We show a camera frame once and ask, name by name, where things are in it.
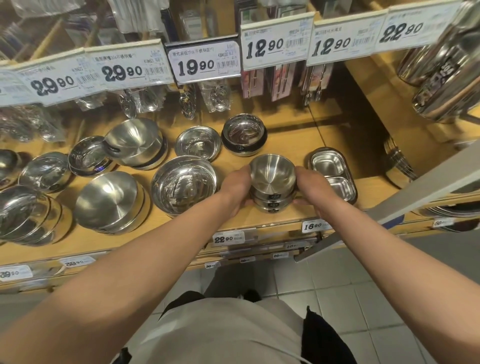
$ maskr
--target person's right hand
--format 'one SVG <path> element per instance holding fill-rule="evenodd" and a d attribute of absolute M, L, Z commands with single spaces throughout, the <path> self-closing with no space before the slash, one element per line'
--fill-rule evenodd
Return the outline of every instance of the person's right hand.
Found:
<path fill-rule="evenodd" d="M 297 186 L 305 199 L 294 200 L 295 204 L 313 205 L 317 215 L 326 218 L 329 209 L 345 202 L 335 193 L 327 178 L 321 173 L 296 166 L 295 174 Z"/>

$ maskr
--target price label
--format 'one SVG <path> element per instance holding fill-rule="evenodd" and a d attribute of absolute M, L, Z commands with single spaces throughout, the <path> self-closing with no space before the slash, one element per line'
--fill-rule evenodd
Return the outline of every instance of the price label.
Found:
<path fill-rule="evenodd" d="M 322 220 L 321 218 L 318 218 L 316 220 L 303 221 L 301 223 L 301 231 L 304 234 L 307 234 L 309 232 L 324 231 L 324 230 L 330 230 L 330 229 L 332 229 L 330 224 L 325 220 Z"/>
<path fill-rule="evenodd" d="M 28 265 L 11 266 L 0 268 L 0 281 L 9 282 L 11 280 L 32 278 L 33 273 Z"/>
<path fill-rule="evenodd" d="M 43 105 L 59 104 L 103 90 L 100 75 L 92 70 L 83 50 L 61 58 L 52 57 L 14 68 Z"/>
<path fill-rule="evenodd" d="M 371 55 L 387 13 L 385 9 L 316 22 L 307 66 Z"/>
<path fill-rule="evenodd" d="M 305 246 L 307 246 L 306 241 L 285 243 L 285 249 L 289 249 L 289 250 L 304 248 Z"/>
<path fill-rule="evenodd" d="M 210 268 L 215 268 L 219 267 L 220 262 L 211 262 L 211 263 L 205 263 L 205 268 L 210 269 Z"/>
<path fill-rule="evenodd" d="M 254 262 L 256 258 L 254 256 L 248 256 L 246 258 L 240 258 L 240 263 Z"/>
<path fill-rule="evenodd" d="M 78 255 L 78 256 L 69 256 L 67 258 L 59 259 L 59 262 L 62 263 L 67 268 L 73 268 L 73 267 L 82 267 L 82 266 L 87 266 L 89 264 L 92 264 L 93 262 L 95 262 L 95 259 L 93 259 L 89 255 Z"/>
<path fill-rule="evenodd" d="M 459 6 L 458 0 L 391 6 L 377 38 L 375 51 L 385 52 L 434 43 L 450 24 Z"/>
<path fill-rule="evenodd" d="M 95 47 L 89 49 L 88 54 L 107 90 L 173 83 L 167 55 L 159 39 L 123 47 Z"/>
<path fill-rule="evenodd" d="M 37 102 L 37 96 L 17 77 L 15 72 L 0 70 L 0 107 Z"/>
<path fill-rule="evenodd" d="M 180 84 L 240 76 L 240 47 L 234 40 L 171 48 L 168 60 Z"/>
<path fill-rule="evenodd" d="M 433 228 L 441 228 L 442 226 L 450 226 L 455 224 L 455 218 L 436 218 L 433 221 Z"/>
<path fill-rule="evenodd" d="M 290 256 L 289 252 L 274 253 L 272 255 L 272 259 L 283 259 L 283 258 L 288 258 L 289 256 Z"/>
<path fill-rule="evenodd" d="M 213 235 L 214 246 L 243 244 L 244 242 L 245 233 L 243 230 L 221 231 Z"/>
<path fill-rule="evenodd" d="M 255 70 L 307 59 L 313 12 L 242 24 L 243 70 Z"/>

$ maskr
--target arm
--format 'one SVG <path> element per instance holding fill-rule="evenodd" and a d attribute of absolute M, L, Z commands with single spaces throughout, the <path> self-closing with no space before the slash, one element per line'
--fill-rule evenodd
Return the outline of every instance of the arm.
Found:
<path fill-rule="evenodd" d="M 109 363 L 236 215 L 250 183 L 247 165 L 220 192 L 93 263 L 3 332 L 0 363 Z"/>
<path fill-rule="evenodd" d="M 438 363 L 479 363 L 478 284 L 343 201 L 319 173 L 297 167 L 297 183 Z"/>

